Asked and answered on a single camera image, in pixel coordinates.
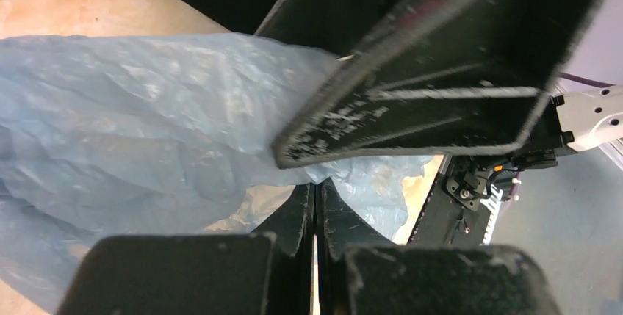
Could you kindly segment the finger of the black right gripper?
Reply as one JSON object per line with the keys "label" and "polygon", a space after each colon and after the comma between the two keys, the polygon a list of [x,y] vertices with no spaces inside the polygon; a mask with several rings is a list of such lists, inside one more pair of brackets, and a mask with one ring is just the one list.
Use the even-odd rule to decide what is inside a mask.
{"label": "finger of the black right gripper", "polygon": [[605,0],[400,0],[275,138],[282,168],[521,148]]}
{"label": "finger of the black right gripper", "polygon": [[400,0],[277,0],[255,34],[349,55]]}

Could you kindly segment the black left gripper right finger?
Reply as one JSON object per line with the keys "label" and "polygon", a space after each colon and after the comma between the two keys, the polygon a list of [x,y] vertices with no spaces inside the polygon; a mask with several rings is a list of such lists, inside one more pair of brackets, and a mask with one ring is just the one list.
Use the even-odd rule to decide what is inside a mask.
{"label": "black left gripper right finger", "polygon": [[433,218],[423,245],[397,245],[365,222],[333,181],[317,187],[322,314],[559,314],[537,263],[508,245],[461,243],[467,219]]}

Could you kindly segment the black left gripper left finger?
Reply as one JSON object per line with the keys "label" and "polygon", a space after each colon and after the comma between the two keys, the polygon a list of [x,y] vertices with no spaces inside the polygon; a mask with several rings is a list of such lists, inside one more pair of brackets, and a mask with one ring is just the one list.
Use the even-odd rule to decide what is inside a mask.
{"label": "black left gripper left finger", "polygon": [[247,234],[112,236],[84,257],[59,314],[307,314],[315,188]]}

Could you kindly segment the blue plastic trash bag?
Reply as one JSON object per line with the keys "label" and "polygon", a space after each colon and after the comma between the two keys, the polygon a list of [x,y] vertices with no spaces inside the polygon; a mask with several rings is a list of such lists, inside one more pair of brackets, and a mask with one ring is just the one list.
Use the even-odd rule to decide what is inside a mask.
{"label": "blue plastic trash bag", "polygon": [[270,152],[338,63],[235,33],[3,39],[1,279],[52,312],[100,239],[247,233],[327,178],[398,239],[429,156],[280,170]]}

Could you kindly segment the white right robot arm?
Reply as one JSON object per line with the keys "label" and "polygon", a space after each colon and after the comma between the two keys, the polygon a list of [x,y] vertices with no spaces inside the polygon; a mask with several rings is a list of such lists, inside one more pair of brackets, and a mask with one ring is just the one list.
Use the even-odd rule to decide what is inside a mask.
{"label": "white right robot arm", "polygon": [[605,0],[277,0],[256,34],[340,56],[273,142],[281,167],[501,156],[622,136],[622,87],[552,91]]}

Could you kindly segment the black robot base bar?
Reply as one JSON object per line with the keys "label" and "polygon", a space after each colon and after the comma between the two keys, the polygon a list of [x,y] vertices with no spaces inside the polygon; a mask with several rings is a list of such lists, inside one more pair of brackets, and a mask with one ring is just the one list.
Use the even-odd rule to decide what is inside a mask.
{"label": "black robot base bar", "polygon": [[419,247],[488,245],[506,190],[495,181],[508,165],[481,167],[467,156],[443,158],[407,244]]}

